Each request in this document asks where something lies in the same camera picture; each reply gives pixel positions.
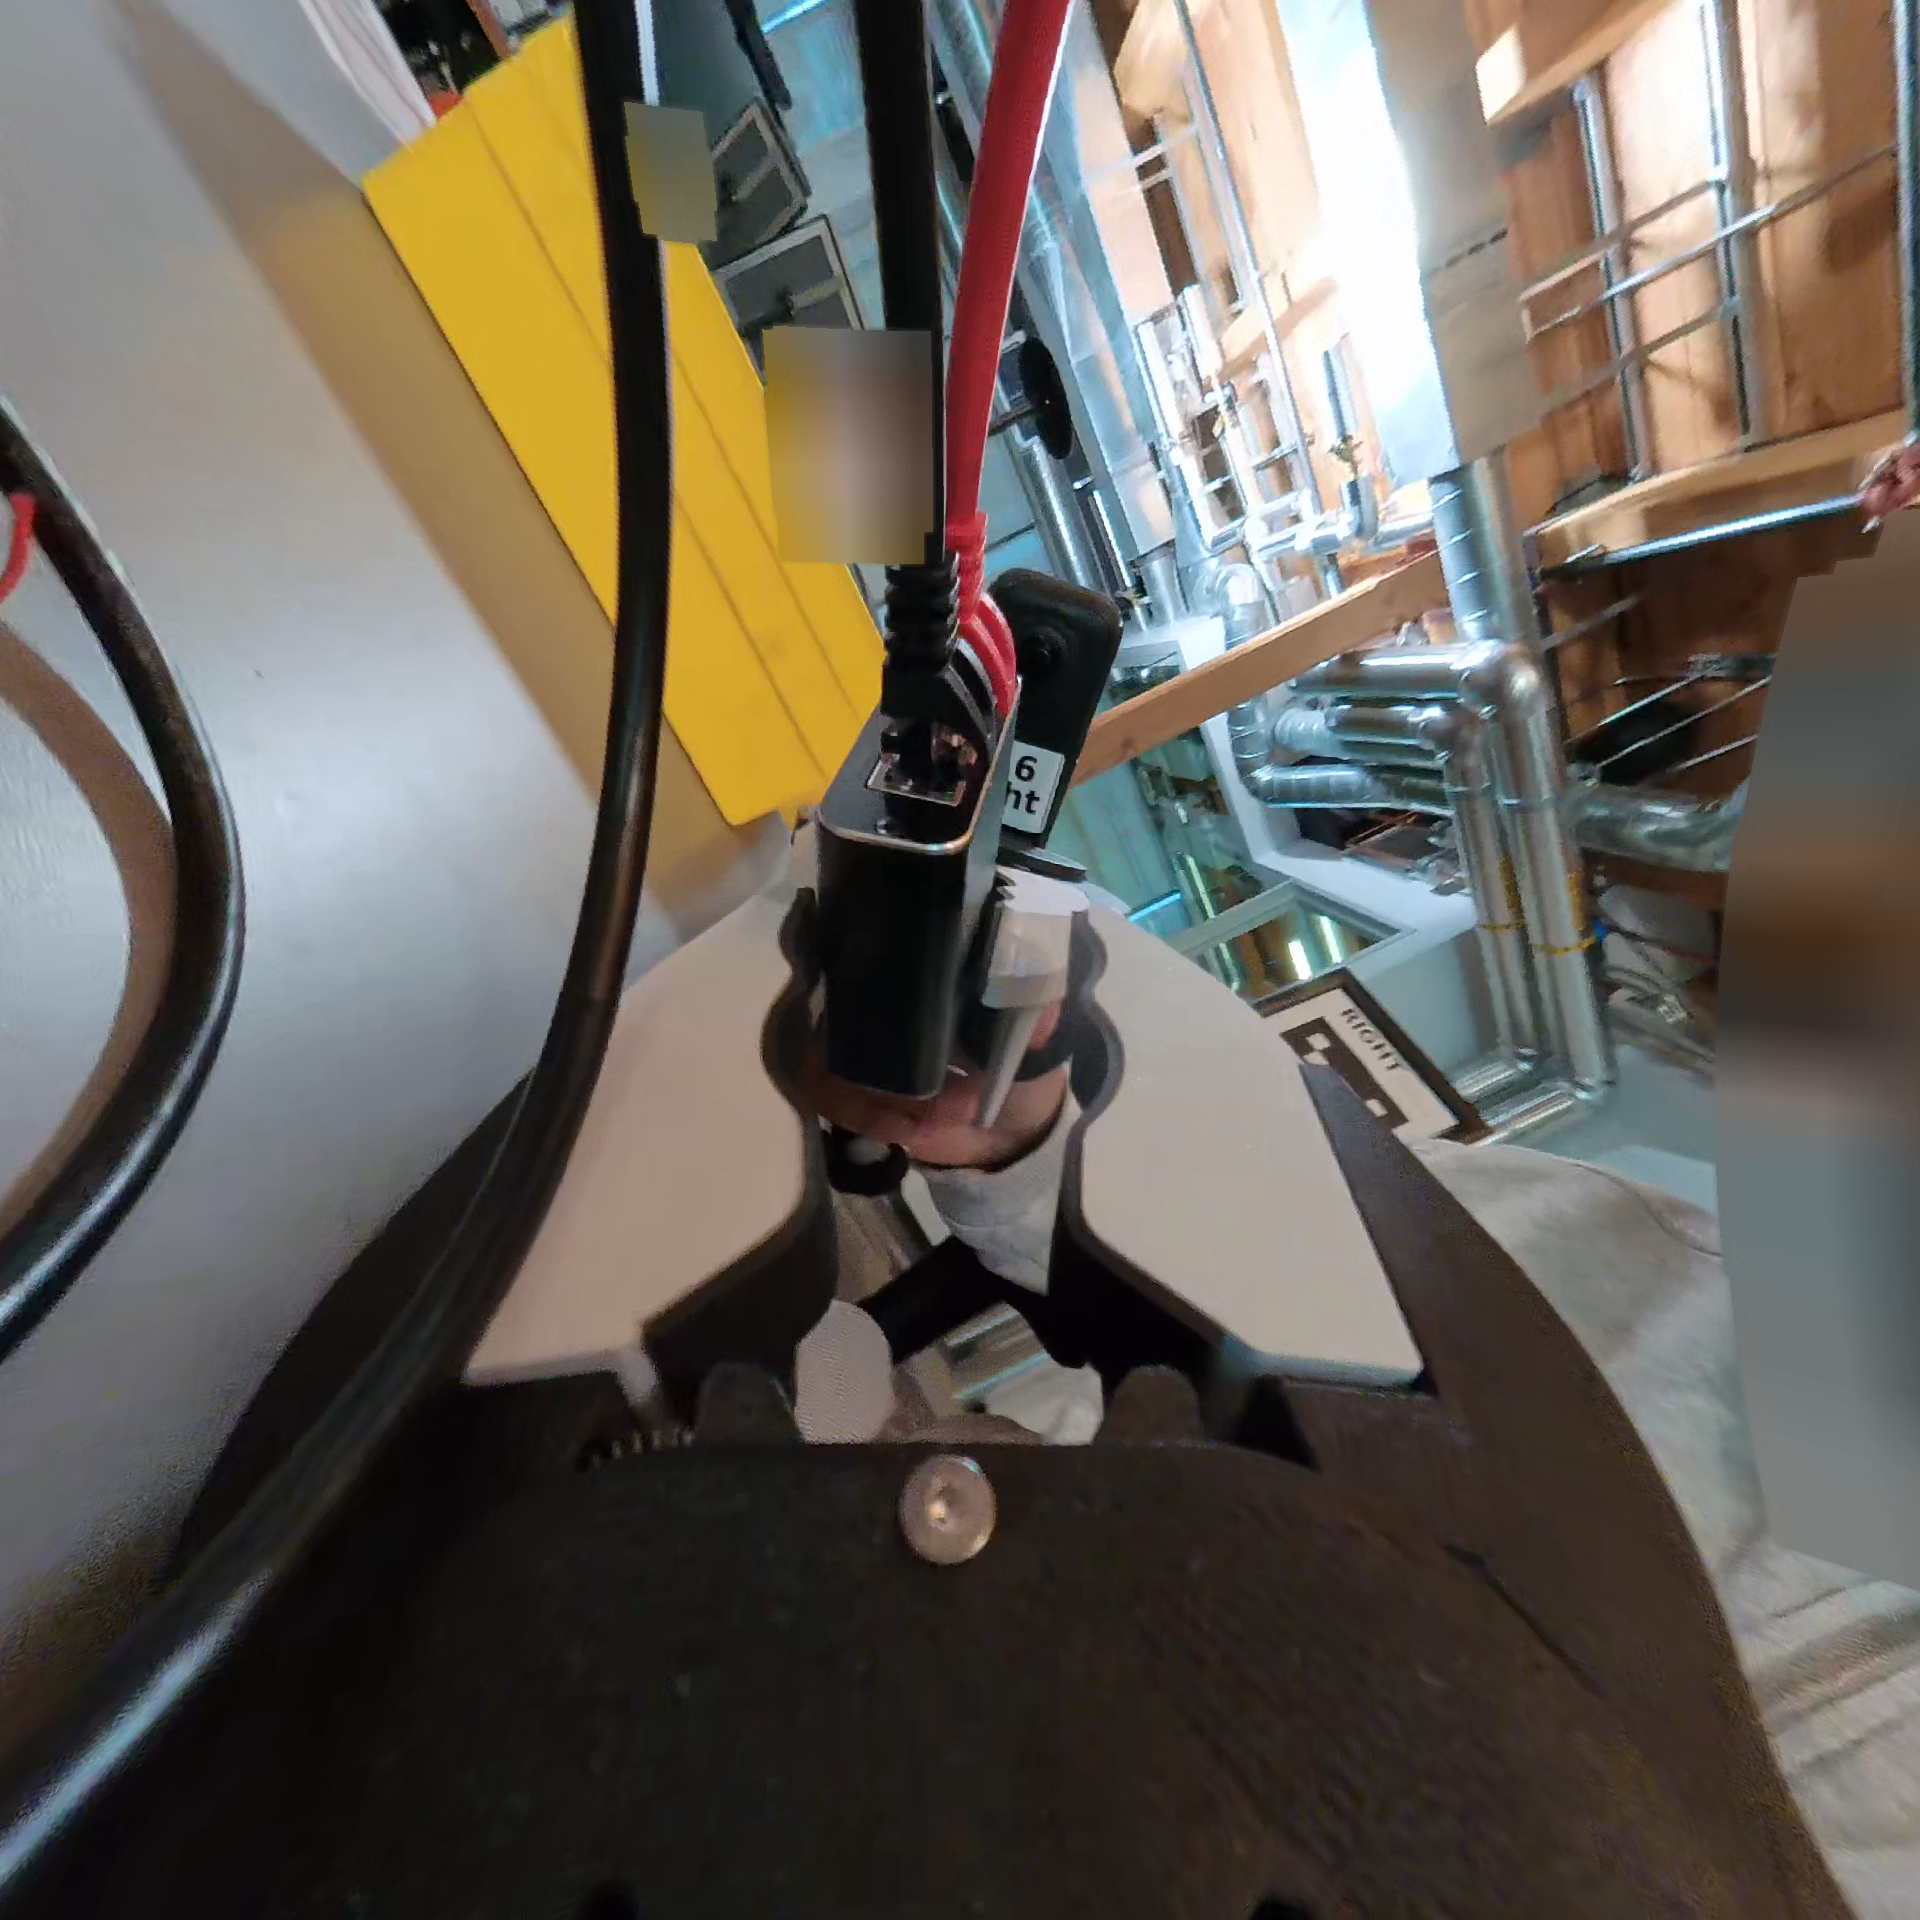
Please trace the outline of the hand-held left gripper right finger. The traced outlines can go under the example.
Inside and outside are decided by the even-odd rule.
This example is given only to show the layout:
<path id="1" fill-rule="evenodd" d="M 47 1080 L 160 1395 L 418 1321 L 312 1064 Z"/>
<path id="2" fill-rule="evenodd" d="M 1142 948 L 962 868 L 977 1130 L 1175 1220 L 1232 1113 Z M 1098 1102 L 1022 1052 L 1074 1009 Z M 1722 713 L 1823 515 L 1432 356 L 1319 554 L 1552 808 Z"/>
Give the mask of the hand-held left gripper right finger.
<path id="1" fill-rule="evenodd" d="M 1089 970 L 1048 1331 L 1114 1382 L 1412 1385 L 1425 1358 L 1275 1026 L 1114 913 L 1089 914 Z"/>

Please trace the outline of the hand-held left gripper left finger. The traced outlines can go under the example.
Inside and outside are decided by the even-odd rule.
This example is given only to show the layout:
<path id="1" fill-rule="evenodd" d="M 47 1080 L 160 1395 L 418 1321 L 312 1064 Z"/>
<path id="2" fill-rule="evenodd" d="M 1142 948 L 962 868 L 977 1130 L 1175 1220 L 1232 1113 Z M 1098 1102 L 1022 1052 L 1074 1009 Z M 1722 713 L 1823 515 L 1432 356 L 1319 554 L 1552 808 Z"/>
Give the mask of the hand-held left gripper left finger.
<path id="1" fill-rule="evenodd" d="M 824 1154 L 767 1064 L 795 897 L 752 897 L 624 990 L 561 1186 L 464 1382 L 614 1377 L 692 1412 L 786 1371 L 833 1299 Z"/>

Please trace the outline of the black ethernet splitter box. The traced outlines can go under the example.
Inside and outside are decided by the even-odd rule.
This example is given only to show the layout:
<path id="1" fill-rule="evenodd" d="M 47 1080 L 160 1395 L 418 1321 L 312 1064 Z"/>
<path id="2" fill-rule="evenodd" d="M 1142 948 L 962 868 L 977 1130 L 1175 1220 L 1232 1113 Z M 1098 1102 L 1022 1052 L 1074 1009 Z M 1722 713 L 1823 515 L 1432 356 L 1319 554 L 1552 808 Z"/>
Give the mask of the black ethernet splitter box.
<path id="1" fill-rule="evenodd" d="M 875 712 L 814 813 L 825 1067 L 936 1098 L 1002 842 L 1012 739 Z"/>

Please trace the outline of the yellow plastic bin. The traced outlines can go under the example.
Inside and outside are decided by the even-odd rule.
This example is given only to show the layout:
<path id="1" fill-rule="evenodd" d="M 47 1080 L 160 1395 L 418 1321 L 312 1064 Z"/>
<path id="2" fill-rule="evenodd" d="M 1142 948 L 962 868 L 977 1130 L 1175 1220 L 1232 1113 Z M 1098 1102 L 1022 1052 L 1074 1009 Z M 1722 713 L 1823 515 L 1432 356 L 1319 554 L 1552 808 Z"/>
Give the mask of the yellow plastic bin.
<path id="1" fill-rule="evenodd" d="M 578 42 L 530 36 L 367 177 L 401 265 L 603 613 L 618 449 Z M 880 696 L 846 568 L 780 558 L 761 374 L 692 246 L 665 249 L 675 556 L 663 717 L 731 825 L 820 800 Z"/>

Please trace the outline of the person's right hand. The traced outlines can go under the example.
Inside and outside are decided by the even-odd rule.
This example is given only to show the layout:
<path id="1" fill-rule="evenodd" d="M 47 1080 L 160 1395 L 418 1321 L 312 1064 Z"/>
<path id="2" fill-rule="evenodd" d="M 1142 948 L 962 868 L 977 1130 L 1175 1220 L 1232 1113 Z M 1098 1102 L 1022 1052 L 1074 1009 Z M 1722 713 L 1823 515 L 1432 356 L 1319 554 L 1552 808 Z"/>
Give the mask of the person's right hand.
<path id="1" fill-rule="evenodd" d="M 923 1168 L 1008 1168 L 1046 1145 L 1066 1109 L 1067 1091 L 1066 1065 L 1016 1080 L 988 1116 L 991 1083 L 977 1073 L 953 1073 L 939 1094 L 902 1109 L 899 1142 Z"/>

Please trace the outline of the framed marker sign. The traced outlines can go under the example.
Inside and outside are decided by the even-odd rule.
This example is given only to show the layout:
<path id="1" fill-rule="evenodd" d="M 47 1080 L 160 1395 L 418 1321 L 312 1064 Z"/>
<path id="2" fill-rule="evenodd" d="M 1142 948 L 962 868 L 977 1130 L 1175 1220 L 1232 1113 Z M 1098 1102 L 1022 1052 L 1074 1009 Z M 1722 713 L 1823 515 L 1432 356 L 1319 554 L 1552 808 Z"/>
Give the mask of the framed marker sign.
<path id="1" fill-rule="evenodd" d="M 1394 1138 L 1482 1142 L 1480 1109 L 1419 1052 L 1350 968 L 1254 998 L 1304 1065 L 1334 1073 Z"/>

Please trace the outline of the person's grey sweatshirt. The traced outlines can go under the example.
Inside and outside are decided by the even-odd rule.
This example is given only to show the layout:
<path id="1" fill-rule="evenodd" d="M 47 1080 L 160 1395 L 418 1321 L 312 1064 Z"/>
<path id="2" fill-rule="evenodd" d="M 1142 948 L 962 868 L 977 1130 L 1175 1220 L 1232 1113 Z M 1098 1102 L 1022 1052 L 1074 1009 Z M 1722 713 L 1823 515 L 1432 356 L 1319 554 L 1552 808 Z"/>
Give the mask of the person's grey sweatshirt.
<path id="1" fill-rule="evenodd" d="M 1919 1595 L 1770 1537 L 1719 1220 L 1610 1168 L 1417 1142 L 1599 1362 L 1678 1502 L 1855 1916 L 1919 1916 Z"/>

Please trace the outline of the wooden post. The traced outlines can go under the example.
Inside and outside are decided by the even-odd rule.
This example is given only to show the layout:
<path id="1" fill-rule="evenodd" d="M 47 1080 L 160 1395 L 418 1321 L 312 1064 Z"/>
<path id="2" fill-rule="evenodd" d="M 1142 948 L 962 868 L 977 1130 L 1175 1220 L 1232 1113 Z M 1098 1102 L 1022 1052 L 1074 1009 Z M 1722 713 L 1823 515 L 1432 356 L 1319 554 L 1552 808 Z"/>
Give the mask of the wooden post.
<path id="1" fill-rule="evenodd" d="M 1378 578 L 1104 712 L 1091 725 L 1071 784 L 1104 777 L 1335 657 L 1384 642 L 1410 619 L 1440 609 L 1444 598 L 1443 562 L 1427 549 Z"/>

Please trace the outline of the silver duct pipes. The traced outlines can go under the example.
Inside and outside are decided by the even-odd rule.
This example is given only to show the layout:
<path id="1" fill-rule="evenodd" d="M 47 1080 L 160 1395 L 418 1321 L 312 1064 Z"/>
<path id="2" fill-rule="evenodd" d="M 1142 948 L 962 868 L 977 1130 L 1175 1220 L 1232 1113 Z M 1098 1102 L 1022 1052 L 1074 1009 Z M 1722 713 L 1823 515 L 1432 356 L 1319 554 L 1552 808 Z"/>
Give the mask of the silver duct pipes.
<path id="1" fill-rule="evenodd" d="M 1532 1076 L 1511 1110 L 1599 1107 L 1616 1083 L 1592 894 L 1546 657 L 1535 640 L 1388 644 L 1287 683 L 1271 746 L 1345 762 L 1388 808 L 1438 781 L 1468 877 L 1495 1054 Z"/>

